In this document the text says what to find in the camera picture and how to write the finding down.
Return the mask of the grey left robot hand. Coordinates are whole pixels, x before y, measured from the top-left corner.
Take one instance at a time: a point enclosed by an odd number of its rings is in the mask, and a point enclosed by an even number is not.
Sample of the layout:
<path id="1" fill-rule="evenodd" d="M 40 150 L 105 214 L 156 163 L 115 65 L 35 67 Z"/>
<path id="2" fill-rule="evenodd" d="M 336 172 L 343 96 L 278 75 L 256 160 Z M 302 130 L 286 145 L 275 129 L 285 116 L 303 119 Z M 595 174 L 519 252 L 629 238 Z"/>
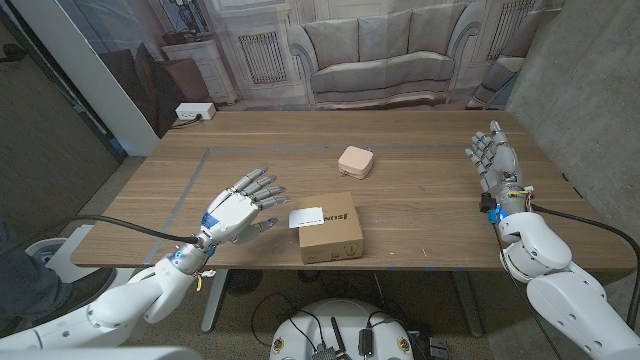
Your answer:
<path id="1" fill-rule="evenodd" d="M 284 187 L 269 187 L 275 176 L 261 177 L 267 170 L 267 167 L 255 169 L 222 191 L 205 211 L 196 243 L 180 245 L 167 254 L 165 259 L 169 264 L 192 275 L 206 264 L 220 244 L 248 243 L 272 228 L 277 218 L 251 224 L 260 211 L 289 201 L 282 195 Z"/>

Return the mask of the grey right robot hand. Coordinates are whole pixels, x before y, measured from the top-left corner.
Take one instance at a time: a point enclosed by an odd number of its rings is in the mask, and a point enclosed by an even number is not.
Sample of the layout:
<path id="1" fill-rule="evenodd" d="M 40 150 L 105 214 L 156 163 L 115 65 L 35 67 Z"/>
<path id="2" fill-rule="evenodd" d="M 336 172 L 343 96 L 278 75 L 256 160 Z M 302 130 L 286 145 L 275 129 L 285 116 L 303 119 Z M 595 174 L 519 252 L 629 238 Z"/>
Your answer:
<path id="1" fill-rule="evenodd" d="M 524 185 L 515 148 L 497 121 L 490 122 L 488 134 L 473 135 L 465 153 L 481 177 L 481 209 L 488 213 L 491 224 L 498 225 L 509 215 L 531 210 L 531 188 Z"/>

